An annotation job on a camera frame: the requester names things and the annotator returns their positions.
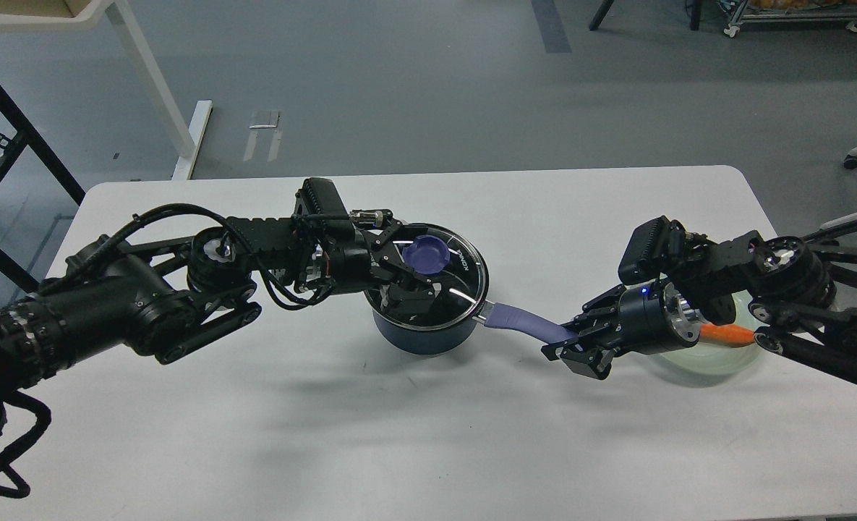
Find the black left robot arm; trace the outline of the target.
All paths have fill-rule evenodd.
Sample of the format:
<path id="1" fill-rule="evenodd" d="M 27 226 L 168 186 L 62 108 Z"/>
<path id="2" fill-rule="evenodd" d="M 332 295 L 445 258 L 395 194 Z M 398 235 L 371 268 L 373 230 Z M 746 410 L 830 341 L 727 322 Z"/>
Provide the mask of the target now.
<path id="1" fill-rule="evenodd" d="M 30 494 L 12 465 L 51 424 L 26 389 L 117 345 L 170 364 L 243 329 L 262 312 L 253 274 L 284 310 L 383 290 L 389 309 L 428 313 L 453 281 L 449 257 L 399 250 L 404 232 L 427 227 L 389 210 L 244 219 L 173 203 L 79 250 L 65 276 L 0 309 L 0 498 Z"/>

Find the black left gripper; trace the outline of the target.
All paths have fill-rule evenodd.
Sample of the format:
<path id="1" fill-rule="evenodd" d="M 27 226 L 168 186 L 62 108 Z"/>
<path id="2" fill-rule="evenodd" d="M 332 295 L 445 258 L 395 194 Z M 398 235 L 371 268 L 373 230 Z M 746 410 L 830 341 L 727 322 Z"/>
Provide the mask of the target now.
<path id="1" fill-rule="evenodd" d="M 331 222 L 325 228 L 323 252 L 332 293 L 363 292 L 401 276 L 402 252 L 426 235 L 427 229 L 425 222 L 386 221 L 376 231 L 359 229 L 352 222 Z M 385 316 L 412 319 L 428 314 L 442 289 L 440 281 L 389 284 L 385 287 Z"/>

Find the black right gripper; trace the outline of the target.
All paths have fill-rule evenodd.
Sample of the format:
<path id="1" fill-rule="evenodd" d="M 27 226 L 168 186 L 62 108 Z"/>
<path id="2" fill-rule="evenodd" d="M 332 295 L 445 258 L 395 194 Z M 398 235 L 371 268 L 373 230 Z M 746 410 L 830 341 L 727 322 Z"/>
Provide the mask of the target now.
<path id="1" fill-rule="evenodd" d="M 704 319 L 671 281 L 616 286 L 581 305 L 565 329 L 578 334 L 542 347 L 548 360 L 561 360 L 576 375 L 604 380 L 617 356 L 653 355 L 688 349 L 699 341 Z"/>

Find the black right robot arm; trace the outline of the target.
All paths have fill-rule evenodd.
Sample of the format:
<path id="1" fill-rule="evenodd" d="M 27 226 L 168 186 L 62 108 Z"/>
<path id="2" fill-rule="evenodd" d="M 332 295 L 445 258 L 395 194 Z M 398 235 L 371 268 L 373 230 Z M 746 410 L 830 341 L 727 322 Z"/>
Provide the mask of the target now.
<path id="1" fill-rule="evenodd" d="M 733 296 L 745 292 L 763 350 L 857 385 L 857 248 L 837 241 L 855 232 L 857 220 L 805 237 L 750 231 L 715 242 L 665 216 L 649 220 L 633 231 L 618 286 L 584 303 L 542 353 L 603 380 L 624 354 L 684 350 L 703 324 L 735 322 Z"/>

